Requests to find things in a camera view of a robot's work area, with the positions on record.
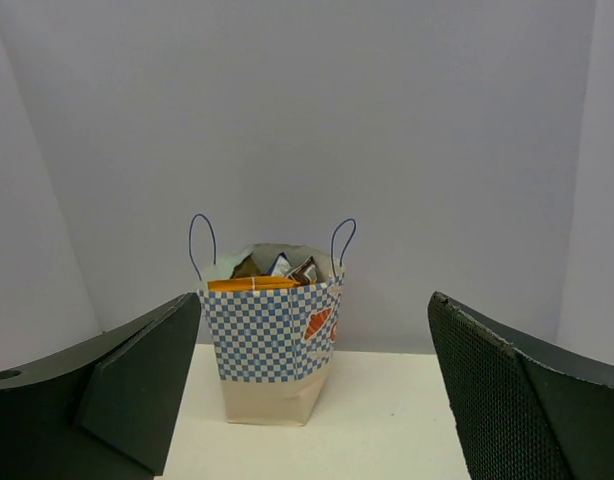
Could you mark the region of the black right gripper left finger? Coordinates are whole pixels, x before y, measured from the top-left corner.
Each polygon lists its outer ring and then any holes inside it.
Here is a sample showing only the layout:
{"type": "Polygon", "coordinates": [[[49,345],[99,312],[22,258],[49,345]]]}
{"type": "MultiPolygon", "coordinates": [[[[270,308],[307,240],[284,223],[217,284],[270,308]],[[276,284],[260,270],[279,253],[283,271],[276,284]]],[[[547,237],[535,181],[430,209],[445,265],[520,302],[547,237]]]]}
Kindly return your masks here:
{"type": "Polygon", "coordinates": [[[196,294],[0,371],[0,479],[155,479],[196,345],[196,294]]]}

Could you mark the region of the blue white chip bag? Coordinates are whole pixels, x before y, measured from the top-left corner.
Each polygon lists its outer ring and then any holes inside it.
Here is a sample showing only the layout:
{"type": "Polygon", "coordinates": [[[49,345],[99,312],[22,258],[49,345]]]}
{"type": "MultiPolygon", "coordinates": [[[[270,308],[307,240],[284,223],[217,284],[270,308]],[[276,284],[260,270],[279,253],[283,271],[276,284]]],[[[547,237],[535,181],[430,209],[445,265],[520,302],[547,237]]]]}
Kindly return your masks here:
{"type": "Polygon", "coordinates": [[[274,277],[286,277],[292,271],[292,265],[284,252],[279,253],[266,274],[274,277]]]}

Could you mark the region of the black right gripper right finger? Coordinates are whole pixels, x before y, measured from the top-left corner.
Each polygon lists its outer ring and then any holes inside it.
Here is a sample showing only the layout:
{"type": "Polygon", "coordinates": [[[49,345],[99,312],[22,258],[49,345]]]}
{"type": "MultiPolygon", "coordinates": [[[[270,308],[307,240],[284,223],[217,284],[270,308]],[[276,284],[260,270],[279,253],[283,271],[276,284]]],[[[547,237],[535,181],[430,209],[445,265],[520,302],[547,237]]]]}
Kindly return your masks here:
{"type": "Polygon", "coordinates": [[[614,479],[614,366],[436,291],[428,324],[473,479],[614,479]]]}

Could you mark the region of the dark brown chip bag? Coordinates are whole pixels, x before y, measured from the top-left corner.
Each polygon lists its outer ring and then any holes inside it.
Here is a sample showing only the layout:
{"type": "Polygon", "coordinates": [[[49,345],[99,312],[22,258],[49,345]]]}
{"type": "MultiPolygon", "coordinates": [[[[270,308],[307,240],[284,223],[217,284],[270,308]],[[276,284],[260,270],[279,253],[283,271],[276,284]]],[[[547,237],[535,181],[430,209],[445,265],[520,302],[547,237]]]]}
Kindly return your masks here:
{"type": "Polygon", "coordinates": [[[300,286],[307,286],[317,284],[320,281],[321,275],[315,258],[309,256],[300,265],[290,270],[285,277],[300,286]]]}

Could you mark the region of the blue checkered paper bag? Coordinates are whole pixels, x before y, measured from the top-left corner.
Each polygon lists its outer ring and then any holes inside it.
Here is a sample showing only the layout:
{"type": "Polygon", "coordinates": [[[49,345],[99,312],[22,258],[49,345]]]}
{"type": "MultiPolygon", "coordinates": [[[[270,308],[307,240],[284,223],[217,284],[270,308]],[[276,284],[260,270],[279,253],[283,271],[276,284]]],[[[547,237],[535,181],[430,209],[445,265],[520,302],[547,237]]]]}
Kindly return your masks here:
{"type": "Polygon", "coordinates": [[[329,375],[347,250],[336,245],[321,251],[306,245],[256,243],[231,253],[214,251],[205,267],[192,264],[228,422],[308,422],[329,375]],[[269,276],[266,272],[281,252],[292,269],[313,256],[320,281],[289,289],[208,290],[212,280],[269,276]]]}

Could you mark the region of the orange chip bag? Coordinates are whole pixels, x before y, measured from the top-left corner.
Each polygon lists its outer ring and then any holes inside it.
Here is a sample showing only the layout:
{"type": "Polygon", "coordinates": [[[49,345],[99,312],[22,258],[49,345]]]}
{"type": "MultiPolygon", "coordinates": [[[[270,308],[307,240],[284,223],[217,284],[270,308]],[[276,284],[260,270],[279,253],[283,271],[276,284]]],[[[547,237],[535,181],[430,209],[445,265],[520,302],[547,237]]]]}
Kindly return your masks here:
{"type": "Polygon", "coordinates": [[[242,292],[296,288],[300,282],[281,276],[252,276],[226,280],[212,280],[207,283],[209,291],[242,292]]]}

